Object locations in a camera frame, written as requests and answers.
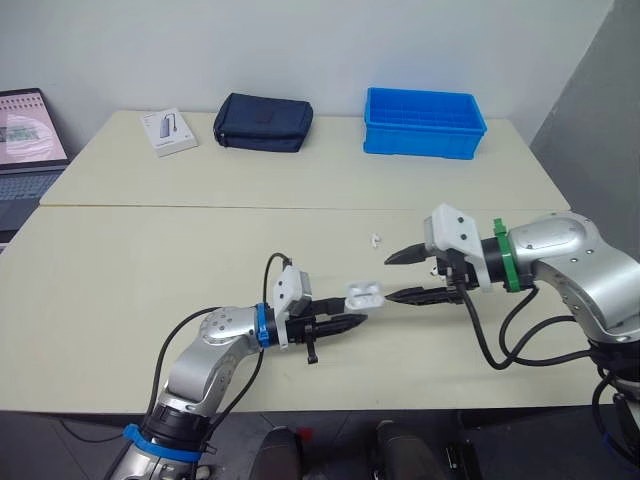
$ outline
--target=white tabletop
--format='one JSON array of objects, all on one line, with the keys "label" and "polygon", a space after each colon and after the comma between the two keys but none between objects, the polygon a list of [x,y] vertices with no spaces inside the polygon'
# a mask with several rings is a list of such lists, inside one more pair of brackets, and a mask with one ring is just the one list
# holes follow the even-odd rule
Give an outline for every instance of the white tabletop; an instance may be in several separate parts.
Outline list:
[{"label": "white tabletop", "polygon": [[[309,272],[314,298],[341,295],[357,279],[379,280],[386,292],[437,286],[430,263],[383,265],[390,253],[421,240],[426,213],[41,207],[0,255],[0,409],[142,412],[158,349],[172,327],[204,306],[255,304],[266,257],[276,250]],[[515,226],[544,212],[469,213],[489,235],[494,215]],[[382,238],[378,249],[372,233]],[[499,323],[522,294],[495,286],[473,298],[498,352]],[[564,313],[555,291],[543,287],[513,322],[511,342],[533,322]],[[167,364],[196,327],[176,337]],[[526,356],[585,347],[577,325],[547,330]],[[597,382],[584,359],[492,370],[466,310],[453,305],[387,304],[360,327],[321,339],[317,351],[320,362],[309,366],[303,346],[267,350],[238,410],[575,405],[588,403]],[[227,400],[254,362],[241,363]]]},{"label": "white tabletop", "polygon": [[44,205],[567,210],[508,120],[488,120],[473,160],[370,155],[361,118],[316,117],[299,153],[223,148],[214,114],[185,113],[199,147],[157,158],[143,112],[116,112]]}]

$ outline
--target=white wall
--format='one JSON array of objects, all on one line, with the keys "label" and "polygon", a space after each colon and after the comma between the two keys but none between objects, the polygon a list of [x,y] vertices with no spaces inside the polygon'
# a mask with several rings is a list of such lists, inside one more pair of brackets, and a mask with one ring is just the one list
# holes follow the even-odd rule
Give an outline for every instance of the white wall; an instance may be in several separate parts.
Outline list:
[{"label": "white wall", "polygon": [[4,0],[0,90],[44,90],[70,151],[119,108],[231,91],[356,115],[370,85],[467,91],[533,138],[612,0]]}]

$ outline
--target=white box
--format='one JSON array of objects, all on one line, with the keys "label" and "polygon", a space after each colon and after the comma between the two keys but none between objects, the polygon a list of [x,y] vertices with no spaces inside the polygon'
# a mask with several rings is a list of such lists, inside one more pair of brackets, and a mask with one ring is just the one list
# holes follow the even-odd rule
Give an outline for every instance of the white box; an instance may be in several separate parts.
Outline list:
[{"label": "white box", "polygon": [[198,142],[177,108],[143,115],[140,120],[159,157],[197,147]]}]

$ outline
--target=black cable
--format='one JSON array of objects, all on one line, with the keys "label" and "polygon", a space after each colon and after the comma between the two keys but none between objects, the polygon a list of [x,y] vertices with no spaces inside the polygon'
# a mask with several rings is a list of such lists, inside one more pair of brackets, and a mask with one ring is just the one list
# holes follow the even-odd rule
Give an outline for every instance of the black cable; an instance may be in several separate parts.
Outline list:
[{"label": "black cable", "polygon": [[500,350],[502,350],[502,353],[504,353],[505,355],[509,355],[509,349],[507,348],[506,340],[507,328],[509,328],[511,321],[516,317],[516,315],[518,315],[524,307],[529,305],[529,303],[531,303],[531,301],[536,298],[536,295],[538,295],[539,291],[540,289],[534,285],[533,290],[531,290],[531,292],[526,297],[524,297],[524,299],[518,305],[516,305],[513,310],[509,312],[509,314],[502,322],[502,326],[500,326],[500,333],[498,335],[498,343],[500,344]]},{"label": "black cable", "polygon": [[471,301],[471,298],[469,297],[469,294],[467,293],[467,289],[465,288],[464,285],[459,285],[458,292],[460,293],[460,296],[462,297],[462,300],[464,301],[464,304],[467,307],[467,310],[469,312],[469,316],[471,317],[473,330],[475,331],[476,338],[478,339],[478,344],[480,345],[480,350],[482,351],[482,355],[484,356],[487,363],[496,370],[504,370],[509,365],[514,363],[516,359],[520,360],[520,362],[523,363],[524,365],[529,365],[534,367],[543,367],[543,366],[549,366],[549,365],[558,365],[560,363],[569,362],[571,360],[576,360],[578,358],[587,357],[594,354],[594,352],[592,352],[591,350],[582,350],[579,352],[573,352],[567,355],[562,355],[560,357],[548,358],[544,360],[527,360],[527,359],[522,359],[518,357],[518,355],[520,354],[522,349],[525,347],[525,345],[529,342],[529,340],[531,340],[531,338],[533,338],[533,336],[536,333],[538,333],[540,330],[548,327],[549,325],[553,325],[554,323],[568,321],[566,316],[560,316],[560,317],[548,318],[546,320],[543,320],[539,324],[535,325],[533,328],[527,331],[520,340],[518,340],[518,343],[516,344],[516,346],[506,356],[507,358],[505,358],[502,362],[497,362],[493,358],[493,355],[491,355],[491,351],[489,350],[489,346],[487,345],[487,340],[484,336],[484,332],[482,331],[482,324],[480,323],[478,312],[476,311],[476,307],[474,306],[473,302]]},{"label": "black cable", "polygon": [[636,468],[640,468],[640,458],[634,457],[627,449],[620,445],[607,431],[607,427],[602,419],[602,412],[600,411],[600,397],[604,389],[611,383],[613,379],[613,372],[607,373],[607,375],[600,380],[600,383],[593,390],[593,397],[591,397],[591,412],[593,414],[593,421],[598,428],[598,431],[602,435],[603,440],[622,458],[627,460],[631,465]]},{"label": "black cable", "polygon": [[258,354],[258,363],[256,363],[256,367],[253,369],[253,373],[251,374],[251,377],[249,378],[249,381],[247,382],[247,384],[242,388],[242,390],[240,390],[238,395],[235,396],[235,398],[231,401],[231,403],[227,405],[227,408],[225,408],[222,412],[220,412],[216,417],[216,419],[213,421],[213,423],[209,425],[207,434],[204,436],[205,440],[203,441],[200,447],[201,451],[204,451],[204,449],[206,448],[207,442],[211,438],[211,435],[213,435],[213,432],[220,426],[222,421],[225,418],[227,418],[227,415],[229,415],[231,410],[233,410],[233,408],[238,404],[238,402],[242,399],[242,397],[244,397],[244,394],[247,393],[247,391],[249,391],[249,389],[251,388],[251,385],[253,385],[253,382],[255,381],[256,377],[258,376],[258,373],[260,372],[260,367],[262,366],[263,358],[264,358],[264,350],[260,350],[260,353]]},{"label": "black cable", "polygon": [[269,280],[269,269],[271,268],[271,262],[276,258],[282,259],[283,269],[287,265],[291,265],[291,259],[284,253],[276,252],[269,257],[269,260],[267,260],[267,266],[264,269],[264,278],[262,279],[262,303],[267,303],[267,281]]},{"label": "black cable", "polygon": [[162,347],[160,348],[160,353],[158,354],[158,360],[156,361],[156,369],[153,374],[153,384],[151,387],[151,397],[149,398],[149,405],[147,406],[147,412],[145,414],[144,420],[142,421],[143,426],[146,424],[147,419],[151,418],[151,414],[153,413],[153,407],[156,404],[156,397],[158,396],[158,384],[160,383],[160,374],[162,373],[162,362],[164,361],[164,355],[167,352],[167,348],[173,340],[173,337],[177,335],[177,333],[184,327],[187,323],[189,323],[194,318],[198,318],[200,315],[204,315],[205,313],[211,313],[219,307],[208,307],[203,308],[202,310],[198,310],[197,312],[192,313],[187,318],[182,320],[176,327],[171,331],[169,336],[165,339]]},{"label": "black cable", "polygon": [[69,426],[64,422],[64,420],[60,419],[59,422],[60,422],[60,425],[62,426],[62,428],[64,428],[69,435],[71,435],[76,440],[80,440],[81,442],[85,442],[85,443],[106,443],[106,442],[111,442],[113,440],[116,440],[116,439],[122,437],[122,434],[119,433],[118,435],[114,435],[113,437],[100,438],[100,439],[84,438],[84,437],[81,437],[80,435],[78,435],[73,430],[71,430],[71,428],[69,428]]},{"label": "black cable", "polygon": [[[280,258],[282,260],[282,268],[283,269],[287,265],[291,265],[291,263],[292,263],[291,259],[289,257],[287,257],[285,254],[280,253],[280,252],[273,253],[269,257],[269,260],[267,260],[267,265],[265,266],[265,269],[264,269],[264,277],[263,277],[263,281],[262,281],[262,302],[263,303],[267,303],[267,281],[269,279],[269,269],[271,268],[271,263],[276,258]],[[207,430],[207,434],[204,436],[205,440],[203,441],[202,445],[200,446],[200,450],[201,451],[204,451],[206,449],[207,442],[211,438],[211,435],[213,435],[213,432],[220,426],[222,421],[225,418],[227,418],[227,416],[229,415],[231,410],[233,410],[233,408],[238,404],[238,402],[240,402],[242,397],[244,397],[244,395],[249,391],[249,389],[251,388],[251,385],[253,385],[253,382],[255,381],[256,377],[258,376],[258,373],[260,373],[260,367],[262,367],[263,358],[264,358],[264,349],[261,349],[260,353],[258,354],[258,362],[256,363],[256,366],[253,369],[253,373],[251,374],[251,377],[249,377],[249,381],[242,388],[242,390],[240,390],[240,392],[238,392],[238,395],[235,396],[235,398],[231,401],[231,403],[229,403],[229,405],[227,405],[227,408],[225,408],[222,412],[220,412],[218,414],[218,416],[216,417],[216,419],[211,423],[211,425],[209,425],[209,428]]]}]

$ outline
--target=blue plastic crate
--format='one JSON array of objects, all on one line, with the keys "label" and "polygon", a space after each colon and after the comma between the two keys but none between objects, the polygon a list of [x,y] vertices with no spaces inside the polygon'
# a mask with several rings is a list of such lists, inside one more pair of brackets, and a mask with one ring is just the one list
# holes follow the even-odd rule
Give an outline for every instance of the blue plastic crate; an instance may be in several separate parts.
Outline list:
[{"label": "blue plastic crate", "polygon": [[471,159],[487,125],[473,95],[369,88],[367,153]]}]

